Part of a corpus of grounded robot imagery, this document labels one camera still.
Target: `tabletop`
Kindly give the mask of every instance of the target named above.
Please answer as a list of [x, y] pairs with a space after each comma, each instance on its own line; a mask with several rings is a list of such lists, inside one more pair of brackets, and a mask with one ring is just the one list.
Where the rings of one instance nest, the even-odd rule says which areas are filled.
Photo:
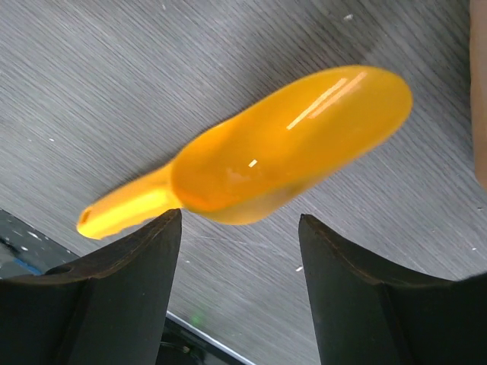
[[438, 277], [487, 266], [468, 42], [467, 0], [1, 1], [0, 208], [88, 253], [110, 241], [82, 209], [209, 126], [313, 71], [394, 71], [415, 106], [386, 144], [257, 224], [184, 212], [170, 311], [254, 363], [319, 363], [301, 213]]

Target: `black object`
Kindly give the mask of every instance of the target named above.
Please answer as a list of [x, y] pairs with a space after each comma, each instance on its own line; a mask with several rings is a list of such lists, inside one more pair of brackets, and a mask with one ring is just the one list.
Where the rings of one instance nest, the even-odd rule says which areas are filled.
[[180, 238], [168, 211], [45, 275], [1, 280], [0, 363], [155, 363]]
[[321, 362], [487, 363], [487, 275], [447, 281], [409, 270], [315, 217], [299, 225]]

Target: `gray wood grain surface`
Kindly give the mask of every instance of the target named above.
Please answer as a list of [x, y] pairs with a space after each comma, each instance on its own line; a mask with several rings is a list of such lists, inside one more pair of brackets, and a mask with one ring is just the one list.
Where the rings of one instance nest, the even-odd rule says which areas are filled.
[[415, 108], [388, 143], [258, 224], [184, 215], [170, 310], [257, 364], [316, 364], [300, 213], [432, 275], [487, 268], [468, 36], [467, 0], [0, 0], [0, 207], [85, 254], [108, 241], [79, 212], [210, 125], [312, 71], [398, 72]]

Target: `gray table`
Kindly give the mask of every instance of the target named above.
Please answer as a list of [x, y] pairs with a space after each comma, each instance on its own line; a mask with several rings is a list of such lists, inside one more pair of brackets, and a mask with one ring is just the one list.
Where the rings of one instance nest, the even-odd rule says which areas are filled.
[[85, 254], [108, 241], [79, 212], [203, 129], [312, 71], [396, 71], [415, 108], [387, 144], [258, 224], [184, 215], [170, 310], [257, 364], [318, 363], [301, 212], [432, 275], [487, 268], [468, 34], [466, 0], [0, 0], [0, 207]]

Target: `plastic scoop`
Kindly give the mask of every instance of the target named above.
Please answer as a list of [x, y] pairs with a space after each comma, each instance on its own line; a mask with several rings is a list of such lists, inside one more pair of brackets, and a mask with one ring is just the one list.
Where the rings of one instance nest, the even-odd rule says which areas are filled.
[[385, 141], [411, 108], [408, 85], [391, 72], [366, 66], [317, 72], [95, 202], [81, 214], [78, 231], [101, 239], [171, 208], [223, 224], [256, 222]]

